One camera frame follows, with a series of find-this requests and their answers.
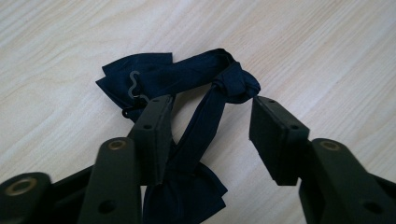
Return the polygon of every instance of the folded fabric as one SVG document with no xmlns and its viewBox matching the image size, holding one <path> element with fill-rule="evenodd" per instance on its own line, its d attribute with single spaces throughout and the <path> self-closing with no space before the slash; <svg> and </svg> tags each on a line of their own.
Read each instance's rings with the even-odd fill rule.
<svg viewBox="0 0 396 224">
<path fill-rule="evenodd" d="M 224 49 L 214 49 L 178 63 L 170 53 L 131 55 L 103 67 L 99 87 L 122 109 L 141 101 L 212 83 L 178 144 L 170 143 L 165 178 L 146 189 L 144 223 L 200 223 L 225 207 L 227 189 L 200 163 L 216 135 L 226 103 L 242 104 L 260 84 Z M 128 112 L 137 121 L 144 108 Z"/>
</svg>

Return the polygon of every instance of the knotted tie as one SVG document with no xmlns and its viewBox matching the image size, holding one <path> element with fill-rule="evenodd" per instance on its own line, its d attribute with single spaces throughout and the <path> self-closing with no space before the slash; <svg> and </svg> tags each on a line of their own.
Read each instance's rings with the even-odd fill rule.
<svg viewBox="0 0 396 224">
<path fill-rule="evenodd" d="M 146 189 L 144 223 L 200 223 L 225 207 L 227 189 L 199 160 L 214 138 L 226 103 L 242 104 L 260 85 L 231 54 L 214 49 L 179 63 L 170 53 L 136 54 L 104 66 L 97 84 L 121 108 L 212 82 L 178 144 L 171 143 L 164 181 Z M 142 109 L 128 112 L 137 121 Z"/>
</svg>

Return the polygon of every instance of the tabletop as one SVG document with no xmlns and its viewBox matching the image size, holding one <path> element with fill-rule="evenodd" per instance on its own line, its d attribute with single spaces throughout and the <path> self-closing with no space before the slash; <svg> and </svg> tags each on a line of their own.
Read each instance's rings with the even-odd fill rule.
<svg viewBox="0 0 396 224">
<path fill-rule="evenodd" d="M 1 1 L 0 181 L 52 182 L 94 163 L 133 123 L 98 88 L 102 66 L 142 52 L 174 62 L 223 48 L 286 107 L 309 139 L 348 146 L 396 182 L 396 2 Z M 177 96 L 176 141 L 207 86 Z M 251 101 L 226 105 L 201 162 L 226 186 L 205 223 L 305 223 L 298 187 L 279 187 L 248 140 Z"/>
</svg>

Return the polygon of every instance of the navy blue cloth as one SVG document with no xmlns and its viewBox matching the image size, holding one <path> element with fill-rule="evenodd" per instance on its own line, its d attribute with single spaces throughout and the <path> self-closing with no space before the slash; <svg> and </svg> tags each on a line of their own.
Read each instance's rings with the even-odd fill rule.
<svg viewBox="0 0 396 224">
<path fill-rule="evenodd" d="M 103 67 L 97 84 L 121 108 L 212 83 L 178 144 L 170 144 L 164 181 L 148 186 L 144 223 L 200 223 L 225 207 L 227 189 L 200 159 L 216 135 L 226 103 L 242 104 L 260 91 L 230 53 L 214 49 L 179 63 L 169 53 L 136 54 Z M 143 108 L 128 112 L 137 121 Z"/>
</svg>

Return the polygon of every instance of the wood grain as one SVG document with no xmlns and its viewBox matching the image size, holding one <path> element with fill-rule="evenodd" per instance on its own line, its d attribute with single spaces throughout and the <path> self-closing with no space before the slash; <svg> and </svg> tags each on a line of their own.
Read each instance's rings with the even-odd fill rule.
<svg viewBox="0 0 396 224">
<path fill-rule="evenodd" d="M 396 2 L 1 1 L 0 181 L 60 180 L 92 165 L 132 122 L 94 83 L 101 66 L 139 52 L 175 62 L 225 48 L 310 130 L 347 145 L 396 182 Z M 207 87 L 177 97 L 184 132 Z M 278 187 L 248 141 L 251 102 L 227 105 L 204 155 L 228 188 L 205 223 L 305 223 L 297 187 Z"/>
</svg>

